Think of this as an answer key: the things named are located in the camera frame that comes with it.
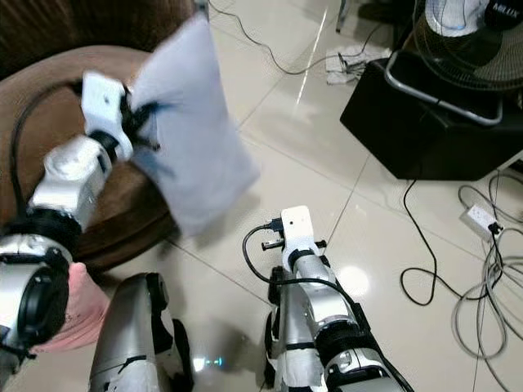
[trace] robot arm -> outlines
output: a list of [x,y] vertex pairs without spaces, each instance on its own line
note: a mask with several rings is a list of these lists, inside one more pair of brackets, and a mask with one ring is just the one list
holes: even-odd
[[[290,357],[281,354],[289,347],[297,344],[304,347],[304,343],[311,341],[329,391],[411,391],[407,381],[384,357],[360,304],[341,288],[335,289],[339,287],[336,276],[314,241],[307,207],[283,210],[281,218],[273,220],[270,226],[281,238],[263,244],[263,248],[284,247],[280,283],[302,278],[330,283],[281,285],[276,311],[279,314],[279,341],[273,341],[271,353],[286,360]],[[276,380],[285,382],[284,377],[276,377]]]
[[86,135],[45,157],[45,175],[26,213],[0,237],[0,390],[31,348],[63,325],[76,242],[113,164],[132,156],[146,119],[132,116],[121,82],[92,72],[83,77],[82,110]]

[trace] pink fabric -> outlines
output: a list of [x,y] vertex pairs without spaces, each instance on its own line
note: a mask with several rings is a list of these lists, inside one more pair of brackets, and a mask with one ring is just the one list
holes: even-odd
[[69,267],[69,300],[62,329],[44,345],[33,347],[34,353],[77,349],[95,342],[100,334],[109,298],[94,283],[82,263]]

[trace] brown leather chair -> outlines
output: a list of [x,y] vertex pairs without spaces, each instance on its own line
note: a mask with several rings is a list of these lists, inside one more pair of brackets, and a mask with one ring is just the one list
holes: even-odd
[[[193,13],[192,0],[0,0],[0,225],[15,215],[8,175],[14,122],[29,99],[86,69],[129,81],[148,52]],[[26,123],[19,173],[28,198],[53,147],[83,133],[78,98],[58,91]],[[162,196],[130,163],[118,165],[81,237],[76,261],[107,270],[175,228]]]

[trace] tile floor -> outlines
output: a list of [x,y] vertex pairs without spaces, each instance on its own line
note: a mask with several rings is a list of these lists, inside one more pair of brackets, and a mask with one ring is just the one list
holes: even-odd
[[[357,18],[358,2],[342,33],[336,34],[337,0],[213,1],[237,13],[245,28],[271,45],[281,64],[292,69],[324,56],[328,47],[363,42],[375,26]],[[231,18],[214,10],[210,16],[230,111],[261,168],[261,179],[206,233],[159,244],[110,271],[106,284],[139,271],[161,272],[170,290],[170,309],[189,329],[193,355],[225,360],[224,368],[199,372],[195,390],[258,391],[262,331],[270,306],[266,285],[244,264],[241,240],[282,208],[306,204],[317,238],[329,242],[326,254],[338,278],[363,304],[382,348],[416,391],[501,390],[483,363],[458,348],[450,329],[454,297],[439,288],[432,305],[420,308],[400,290],[400,271],[412,265],[429,268],[431,259],[400,204],[406,181],[396,180],[338,121],[355,83],[327,86],[322,65],[302,76],[283,75]],[[383,28],[372,42],[387,45],[390,36]],[[458,220],[463,211],[459,185],[420,182],[410,195],[410,206],[440,259],[441,274],[463,291],[480,276],[485,245]],[[476,185],[485,189],[486,182]],[[501,184],[498,200],[512,207],[510,211],[519,200],[521,208],[521,192],[510,184]],[[508,236],[506,247],[511,254],[523,250],[515,236]],[[279,261],[278,252],[258,249],[253,249],[253,259],[264,274]],[[407,284],[419,298],[428,293],[428,279]],[[521,314],[521,298],[510,287],[501,287],[500,296]],[[462,319],[464,337],[471,344],[474,312],[473,305],[465,307]],[[498,339],[488,317],[484,334],[493,343]],[[523,343],[512,335],[509,341],[509,349],[493,365],[511,390],[521,390]],[[85,390],[93,352],[87,347],[42,355],[11,390]],[[53,382],[42,385],[42,377],[49,376]]]

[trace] black speaker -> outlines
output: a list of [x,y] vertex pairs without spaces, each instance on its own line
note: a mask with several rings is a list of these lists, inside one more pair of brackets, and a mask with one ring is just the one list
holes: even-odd
[[523,150],[523,113],[513,103],[500,124],[482,127],[397,91],[386,66],[367,65],[340,121],[396,178],[479,180]]

